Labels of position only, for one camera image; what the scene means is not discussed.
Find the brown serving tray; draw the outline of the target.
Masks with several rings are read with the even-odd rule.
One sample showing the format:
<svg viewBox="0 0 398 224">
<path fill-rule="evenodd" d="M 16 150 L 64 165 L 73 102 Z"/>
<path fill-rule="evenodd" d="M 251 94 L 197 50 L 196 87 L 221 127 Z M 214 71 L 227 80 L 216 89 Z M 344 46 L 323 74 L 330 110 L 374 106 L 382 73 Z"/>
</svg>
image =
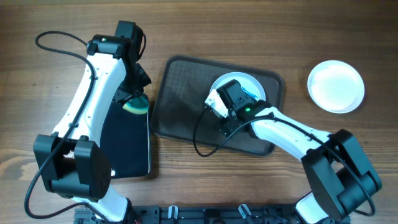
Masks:
<svg viewBox="0 0 398 224">
<path fill-rule="evenodd" d="M 205 60 L 184 55 L 167 62 L 154 105 L 150 128 L 158 136 L 215 147 L 225 139 L 218 129 L 218 117 L 207 111 L 205 99 L 212 84 L 230 72 L 253 76 L 264 88 L 266 100 L 277 109 L 282 106 L 285 83 L 280 75 L 230 63 Z"/>
</svg>

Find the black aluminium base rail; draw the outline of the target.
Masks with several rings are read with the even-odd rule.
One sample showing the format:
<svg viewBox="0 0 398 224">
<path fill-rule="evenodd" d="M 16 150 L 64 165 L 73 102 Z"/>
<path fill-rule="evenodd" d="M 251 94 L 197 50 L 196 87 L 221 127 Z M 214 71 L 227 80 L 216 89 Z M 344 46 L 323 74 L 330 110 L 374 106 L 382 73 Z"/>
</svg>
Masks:
<svg viewBox="0 0 398 224">
<path fill-rule="evenodd" d="M 185 224 L 185 223 L 305 223 L 292 204 L 234 207 L 133 207 L 130 223 Z"/>
</svg>

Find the white plate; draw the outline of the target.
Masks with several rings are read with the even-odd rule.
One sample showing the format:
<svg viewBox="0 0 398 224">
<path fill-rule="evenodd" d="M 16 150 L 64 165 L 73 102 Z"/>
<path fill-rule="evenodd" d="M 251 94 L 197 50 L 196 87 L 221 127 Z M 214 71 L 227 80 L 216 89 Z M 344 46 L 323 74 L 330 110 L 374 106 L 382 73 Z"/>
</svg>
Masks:
<svg viewBox="0 0 398 224">
<path fill-rule="evenodd" d="M 217 89 L 231 80 L 237 80 L 241 88 L 256 100 L 266 100 L 266 93 L 262 85 L 251 75 L 243 72 L 226 73 L 212 84 L 210 91 Z"/>
<path fill-rule="evenodd" d="M 365 96 L 361 75 L 351 65 L 339 60 L 316 65 L 308 76 L 307 89 L 316 105 L 336 114 L 354 111 Z"/>
</svg>

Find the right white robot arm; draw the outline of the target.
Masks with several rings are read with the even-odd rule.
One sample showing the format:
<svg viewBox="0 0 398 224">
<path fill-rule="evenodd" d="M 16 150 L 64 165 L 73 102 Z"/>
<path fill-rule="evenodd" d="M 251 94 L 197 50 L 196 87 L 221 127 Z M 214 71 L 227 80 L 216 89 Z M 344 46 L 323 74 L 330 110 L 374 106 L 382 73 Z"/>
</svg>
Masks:
<svg viewBox="0 0 398 224">
<path fill-rule="evenodd" d="M 242 128 L 249 126 L 255 137 L 279 146 L 302 163 L 311 191 L 295 209 L 305 222 L 326 218 L 340 222 L 351 213 L 375 214 L 371 197 L 381 189 L 381 179 L 351 132 L 313 129 L 264 100 L 230 106 L 219 101 L 214 110 L 223 118 L 239 121 Z"/>
</svg>

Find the green yellow sponge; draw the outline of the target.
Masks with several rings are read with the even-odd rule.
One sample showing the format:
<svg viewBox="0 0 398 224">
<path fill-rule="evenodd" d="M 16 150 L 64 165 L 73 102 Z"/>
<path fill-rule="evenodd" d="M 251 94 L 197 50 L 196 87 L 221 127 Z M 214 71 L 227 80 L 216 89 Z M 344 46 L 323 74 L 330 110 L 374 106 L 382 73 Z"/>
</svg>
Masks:
<svg viewBox="0 0 398 224">
<path fill-rule="evenodd" d="M 145 94 L 135 96 L 123 105 L 123 109 L 132 114 L 146 114 L 149 110 L 148 98 Z"/>
</svg>

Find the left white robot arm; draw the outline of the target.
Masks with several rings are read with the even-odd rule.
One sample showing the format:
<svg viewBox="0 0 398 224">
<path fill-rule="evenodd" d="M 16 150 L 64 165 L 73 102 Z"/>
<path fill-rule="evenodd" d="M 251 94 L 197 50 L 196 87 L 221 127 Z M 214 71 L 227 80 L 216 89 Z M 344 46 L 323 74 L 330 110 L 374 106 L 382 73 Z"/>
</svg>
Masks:
<svg viewBox="0 0 398 224">
<path fill-rule="evenodd" d="M 144 88 L 151 80 L 139 65 L 146 40 L 144 34 L 118 34 L 87 42 L 86 70 L 67 112 L 33 146 L 39 167 L 35 180 L 105 223 L 140 222 L 111 180 L 150 172 Z"/>
</svg>

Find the black water tray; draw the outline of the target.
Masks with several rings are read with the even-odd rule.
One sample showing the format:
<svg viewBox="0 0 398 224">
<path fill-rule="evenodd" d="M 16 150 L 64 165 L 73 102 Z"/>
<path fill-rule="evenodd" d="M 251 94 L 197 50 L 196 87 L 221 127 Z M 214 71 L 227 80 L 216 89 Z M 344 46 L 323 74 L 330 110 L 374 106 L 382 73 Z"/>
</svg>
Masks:
<svg viewBox="0 0 398 224">
<path fill-rule="evenodd" d="M 111 177 L 143 177 L 151 170 L 149 114 L 132 114 L 112 102 L 101 132 L 100 148 L 111 164 Z"/>
</svg>

